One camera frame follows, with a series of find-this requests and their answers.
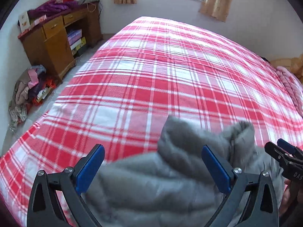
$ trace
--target gray jacket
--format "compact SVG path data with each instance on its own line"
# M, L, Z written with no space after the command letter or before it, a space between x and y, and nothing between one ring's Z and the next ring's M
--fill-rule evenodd
M224 195L201 159L211 145L232 167L271 175L278 205L284 178L278 163L255 146L252 124L240 122L213 134L168 117L158 151L101 166L83 198L102 226L204 226ZM229 226L236 225L249 193L245 193Z

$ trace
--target bed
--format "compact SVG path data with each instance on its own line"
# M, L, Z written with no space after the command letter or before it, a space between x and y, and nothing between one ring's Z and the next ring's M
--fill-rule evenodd
M99 48L0 159L7 208L26 226L37 171L73 166L97 143L105 163L156 151L169 114L213 132L247 120L258 146L278 138L302 146L303 118L269 63L213 32L141 17Z

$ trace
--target white wall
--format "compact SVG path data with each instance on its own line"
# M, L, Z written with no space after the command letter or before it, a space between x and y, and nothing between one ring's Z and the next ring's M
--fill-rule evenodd
M9 123L7 106L14 84L30 66L17 39L18 16L45 1L20 0L0 31L0 144ZM287 0L233 0L226 23L198 13L197 0L137 0L135 5L117 5L113 0L101 2L103 33L117 33L140 16L154 16L214 31L269 60L303 53L303 23Z

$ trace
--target tiled floor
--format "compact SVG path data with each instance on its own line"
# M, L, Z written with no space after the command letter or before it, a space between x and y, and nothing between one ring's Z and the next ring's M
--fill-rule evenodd
M63 78L63 83L57 86L57 88L45 99L44 103L39 107L32 107L28 113L27 120L19 124L15 132L11 131L9 128L6 132L6 136L3 142L3 148L1 155L5 154L10 147L15 143L20 136L25 133L29 127L46 111L48 111L55 100L57 99L58 95L64 89L64 87L68 84L68 82L73 78L76 72L83 66L98 50L98 48L104 44L109 38L111 38L112 34L104 34L104 40L100 41L94 48L88 49L83 55L76 59L76 66L70 69Z

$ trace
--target silver bolt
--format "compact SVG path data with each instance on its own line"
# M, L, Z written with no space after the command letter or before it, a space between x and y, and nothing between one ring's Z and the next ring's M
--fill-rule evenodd
M237 174L241 174L241 173L242 173L242 169L239 168L239 167L236 167L236 168L234 169L234 172L237 173Z
M65 173L70 173L70 172L72 172L72 171L73 171L73 168L70 167L70 166L64 169L64 172L65 172Z
M263 172L262 172L262 175L263 175L264 177L269 177L269 173L268 173L267 171L263 171Z
M38 176L42 176L43 174L44 174L44 171L43 171L43 170L40 170L40 171L38 171L38 173L37 173Z

